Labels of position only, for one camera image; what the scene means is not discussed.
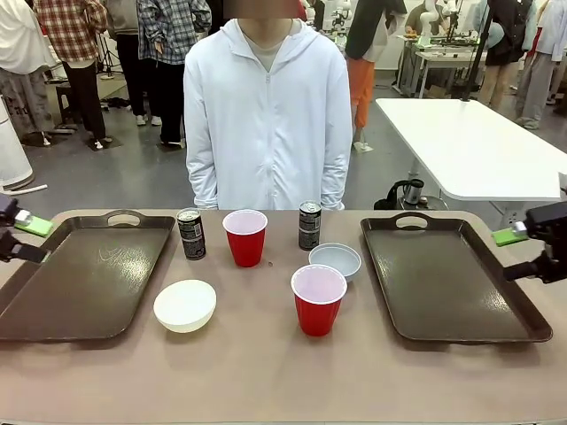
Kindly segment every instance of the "white trash bin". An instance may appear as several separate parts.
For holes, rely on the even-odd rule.
[[[34,171],[0,96],[0,190],[18,189],[34,179]]]

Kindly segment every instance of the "tray rim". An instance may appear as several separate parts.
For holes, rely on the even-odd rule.
[[[486,338],[486,339],[476,339],[476,340],[466,340],[466,339],[431,339],[431,338],[422,338],[422,337],[415,337],[415,336],[409,336],[408,334],[406,334],[404,331],[400,330],[396,320],[394,318],[394,315],[392,313],[392,308],[390,306],[390,302],[388,297],[386,296],[386,293],[384,291],[384,285],[382,284],[382,280],[384,279],[384,277],[382,276],[379,267],[377,266],[377,262],[374,258],[374,255],[372,253],[372,248],[370,248],[370,244],[369,244],[369,237],[368,237],[368,232],[371,231],[371,227],[369,226],[370,222],[372,221],[397,221],[401,218],[404,217],[413,217],[413,218],[419,218],[419,219],[423,219],[423,220],[427,220],[429,223],[429,220],[436,220],[436,221],[460,221],[461,223],[466,223],[468,226],[470,226],[470,229],[473,231],[474,234],[476,234],[478,240],[486,247],[486,249],[490,252],[490,255],[493,257],[494,260],[496,260],[498,263],[501,264],[500,260],[498,259],[498,257],[496,255],[494,255],[493,251],[490,249],[490,247],[486,244],[485,240],[481,237],[481,235],[477,232],[477,230],[474,228],[474,226],[467,221],[464,218],[442,218],[442,217],[431,217],[427,214],[424,214],[422,212],[401,212],[400,214],[394,214],[392,217],[388,217],[388,218],[382,218],[382,217],[368,217],[365,219],[361,220],[361,229],[362,229],[362,234],[364,236],[364,241],[366,243],[366,249],[368,250],[368,253],[370,255],[370,258],[372,259],[372,266],[374,269],[374,272],[376,274],[377,280],[378,280],[378,286],[380,288],[380,291],[382,293],[382,296],[384,298],[384,302],[386,304],[386,308],[388,309],[388,315],[390,316],[390,321],[392,323],[392,327],[394,328],[394,330],[396,331],[396,333],[398,333],[398,335],[402,336],[403,338],[407,339],[408,341],[413,341],[413,342],[420,342],[420,343],[442,343],[442,344],[467,344],[467,345],[473,345],[473,344],[477,344],[477,345],[481,345],[481,344],[532,344],[532,343],[545,343],[547,341],[549,341],[552,337],[553,337],[553,329],[551,328],[551,325],[549,325],[548,320],[543,316],[543,314],[541,314],[540,310],[537,308],[537,306],[530,300],[530,298],[525,294],[525,292],[522,290],[522,288],[517,284],[516,281],[513,282],[509,282],[510,285],[514,285],[515,289],[517,291],[519,291],[522,296],[524,297],[524,301],[527,302],[529,304],[529,306],[541,317],[541,319],[543,320],[543,323],[546,326],[546,329],[548,331],[548,333],[546,334],[545,337],[542,338],[537,338],[537,339],[522,339],[522,340],[518,340],[516,339],[494,339],[494,338]],[[404,227],[405,230],[407,231],[426,231],[425,228],[421,228],[419,226],[406,226]]]
[[[118,216],[118,215],[130,215],[130,216],[137,217],[140,220],[140,223],[138,225],[133,225],[133,224],[129,224],[129,223],[120,223],[120,224],[115,224],[115,225],[109,225],[108,220],[110,218]],[[92,221],[93,223],[97,220],[106,220],[106,225],[100,226],[100,227],[99,226],[82,226],[82,227],[76,228],[74,226],[74,222],[78,221],[78,220],[86,220],[87,222]],[[150,221],[163,220],[166,223],[166,226],[164,226],[164,227],[141,226],[142,222],[144,220],[150,220]],[[122,333],[124,333],[131,326],[132,321],[134,320],[134,317],[136,316],[136,313],[138,312],[140,303],[142,301],[142,298],[144,297],[144,293],[147,290],[148,284],[151,282],[151,278],[152,278],[153,272],[155,270],[155,267],[157,266],[157,264],[158,264],[158,262],[161,258],[161,255],[163,254],[163,251],[166,248],[167,241],[169,240],[169,238],[171,236],[171,233],[173,231],[175,223],[176,223],[176,220],[175,220],[175,217],[173,217],[173,216],[169,216],[169,215],[145,215],[145,214],[142,214],[141,212],[138,212],[136,210],[129,210],[129,209],[111,210],[111,211],[106,212],[102,215],[74,215],[74,216],[67,217],[67,218],[63,219],[61,222],[58,223],[58,225],[52,230],[51,234],[41,244],[42,248],[49,248],[50,246],[52,246],[51,238],[55,239],[56,237],[62,237],[62,240],[60,240],[55,245],[55,248],[58,248],[69,237],[69,235],[71,235],[75,230],[85,229],[85,228],[101,228],[101,229],[103,229],[103,228],[106,228],[106,229],[109,229],[109,228],[110,229],[112,229],[112,228],[120,228],[120,229],[124,229],[124,228],[131,228],[131,229],[154,228],[154,229],[161,229],[161,230],[167,231],[167,233],[163,237],[163,241],[160,243],[161,248],[159,250],[158,257],[153,262],[153,265],[151,266],[151,268],[149,270],[150,273],[148,273],[148,278],[147,278],[146,282],[144,283],[144,288],[141,290],[141,295],[137,300],[136,307],[133,309],[133,312],[132,312],[131,316],[128,318],[128,321],[125,322],[124,327],[121,328],[120,330],[118,330],[117,332],[115,332],[114,334],[111,334],[111,335],[108,335],[108,336],[93,336],[93,337],[71,336],[71,337],[55,337],[55,338],[53,338],[53,337],[48,337],[48,338],[13,338],[13,337],[5,337],[5,336],[0,335],[0,342],[2,342],[2,343],[5,343],[5,342],[15,342],[15,343],[71,343],[71,342],[81,342],[81,341],[104,341],[104,340],[113,339],[116,336],[119,336]],[[34,268],[33,272],[27,271],[27,269],[30,268],[30,267]],[[6,290],[7,287],[8,287],[8,289],[10,288],[12,281],[17,280],[18,274],[31,273],[29,275],[29,277],[25,280],[23,285],[21,285],[19,287],[18,291],[13,295],[13,297],[11,298],[8,305],[2,311],[0,311],[0,320],[1,320],[1,317],[2,317],[2,313],[10,306],[10,303],[26,287],[26,285],[29,283],[29,280],[35,275],[35,273],[37,273],[37,270],[39,269],[39,267],[40,267],[40,265],[31,264],[29,262],[23,263],[20,267],[18,267],[18,269],[13,273],[13,275],[6,281],[5,285],[2,288],[0,288],[0,294],[1,294],[2,292],[4,292]]]

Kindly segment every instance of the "blue plaid shirt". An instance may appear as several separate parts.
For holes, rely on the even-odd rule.
[[[137,0],[140,59],[182,65],[197,42],[197,33],[211,27],[211,10],[206,0]],[[163,46],[163,55],[155,48]]]

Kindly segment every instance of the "metal pole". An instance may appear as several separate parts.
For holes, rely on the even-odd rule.
[[[462,93],[462,101],[469,102],[470,100],[470,91],[472,90],[472,85],[475,83],[477,79],[478,68],[480,67],[480,59],[482,58],[483,51],[485,50],[486,39],[488,38],[488,31],[490,30],[490,24],[493,22],[493,15],[494,12],[490,7],[490,3],[488,2],[488,16],[486,17],[485,27],[482,30],[482,34],[480,35],[480,43],[478,44],[477,55],[475,56],[475,61],[472,64],[472,68],[469,72],[469,80],[467,81],[467,87],[465,88],[464,92]]]

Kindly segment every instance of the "brown tabletop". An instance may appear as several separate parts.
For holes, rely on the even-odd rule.
[[[66,212],[56,221],[102,213]],[[332,333],[308,338],[298,327],[290,289],[292,273],[307,263],[298,248],[297,213],[267,214],[263,260],[246,270],[230,256],[225,214],[203,213],[208,253],[200,261],[185,259],[175,229],[124,336],[104,343],[0,344],[0,417],[74,423],[519,423],[567,417],[564,283],[522,283],[554,329],[548,343],[411,344],[393,332],[361,237],[361,219],[392,214],[324,212],[322,241],[352,246],[362,268],[349,283]],[[469,220],[489,240],[475,216],[435,213],[443,214]],[[529,242],[514,250],[529,258],[539,248]],[[494,250],[511,264],[508,250]],[[0,266],[0,285],[16,266]],[[153,317],[153,299],[167,285],[191,278],[215,288],[214,316],[199,332],[169,333]]]

